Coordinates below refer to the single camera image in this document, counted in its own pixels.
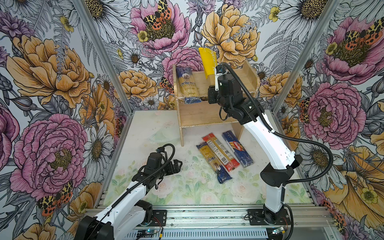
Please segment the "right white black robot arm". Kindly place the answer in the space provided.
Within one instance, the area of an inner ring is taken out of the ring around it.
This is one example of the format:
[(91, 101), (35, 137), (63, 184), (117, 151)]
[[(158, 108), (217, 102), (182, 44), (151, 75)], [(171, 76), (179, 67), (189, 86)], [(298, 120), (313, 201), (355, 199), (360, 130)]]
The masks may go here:
[(266, 153), (269, 164), (260, 176), (266, 183), (263, 211), (255, 216), (266, 224), (276, 224), (286, 215), (285, 183), (292, 177), (299, 159), (271, 127), (265, 110), (228, 64), (215, 69), (215, 84), (208, 89), (210, 104), (218, 104), (228, 117), (236, 119), (252, 134)]

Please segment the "dark blue spaghetti bag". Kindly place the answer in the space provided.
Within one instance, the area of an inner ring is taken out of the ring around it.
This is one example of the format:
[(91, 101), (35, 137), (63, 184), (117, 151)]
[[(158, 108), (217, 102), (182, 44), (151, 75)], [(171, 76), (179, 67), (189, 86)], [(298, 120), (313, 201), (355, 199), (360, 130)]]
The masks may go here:
[(202, 100), (199, 95), (192, 69), (189, 67), (176, 67), (176, 73), (185, 104), (201, 103)]

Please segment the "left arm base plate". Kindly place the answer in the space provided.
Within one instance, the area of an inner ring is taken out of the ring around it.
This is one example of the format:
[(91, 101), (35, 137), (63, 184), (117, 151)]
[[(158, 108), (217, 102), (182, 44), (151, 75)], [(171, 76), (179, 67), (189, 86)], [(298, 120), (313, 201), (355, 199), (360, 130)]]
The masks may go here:
[(149, 210), (145, 213), (142, 227), (165, 227), (167, 222), (167, 210)]

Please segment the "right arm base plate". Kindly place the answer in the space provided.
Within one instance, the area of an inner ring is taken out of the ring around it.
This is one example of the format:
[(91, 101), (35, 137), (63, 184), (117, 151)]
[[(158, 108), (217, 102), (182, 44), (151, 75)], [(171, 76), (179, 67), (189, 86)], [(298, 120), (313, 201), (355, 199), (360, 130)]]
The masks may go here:
[(291, 217), (286, 209), (277, 213), (264, 209), (248, 209), (248, 220), (251, 226), (288, 226), (291, 224)]

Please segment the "blue gold spaghetti bag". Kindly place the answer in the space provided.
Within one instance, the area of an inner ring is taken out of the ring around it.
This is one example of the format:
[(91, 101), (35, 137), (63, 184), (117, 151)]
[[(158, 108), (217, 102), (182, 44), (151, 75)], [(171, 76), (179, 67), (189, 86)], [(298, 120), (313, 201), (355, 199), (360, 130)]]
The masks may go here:
[(232, 179), (229, 173), (226, 171), (225, 167), (222, 165), (220, 160), (217, 158), (215, 153), (211, 150), (207, 143), (201, 143), (197, 145), (198, 150), (206, 159), (208, 164), (211, 166), (213, 171), (216, 173), (218, 182), (223, 184)]

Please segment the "yellow spaghetti bag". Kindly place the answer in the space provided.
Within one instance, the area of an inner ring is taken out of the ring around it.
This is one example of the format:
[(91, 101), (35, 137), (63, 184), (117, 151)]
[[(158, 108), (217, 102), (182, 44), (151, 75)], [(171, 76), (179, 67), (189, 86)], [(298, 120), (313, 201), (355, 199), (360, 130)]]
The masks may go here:
[(206, 79), (216, 73), (217, 54), (209, 48), (199, 48)]

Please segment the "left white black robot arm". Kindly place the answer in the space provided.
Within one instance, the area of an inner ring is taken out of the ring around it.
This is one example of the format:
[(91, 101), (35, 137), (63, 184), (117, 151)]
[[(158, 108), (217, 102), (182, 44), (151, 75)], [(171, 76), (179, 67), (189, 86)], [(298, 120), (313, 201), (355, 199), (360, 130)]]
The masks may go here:
[(178, 174), (182, 166), (179, 160), (169, 160), (166, 153), (151, 153), (124, 193), (94, 217), (85, 216), (80, 221), (74, 239), (121, 240), (135, 227), (151, 224), (153, 205), (143, 198), (158, 180)]

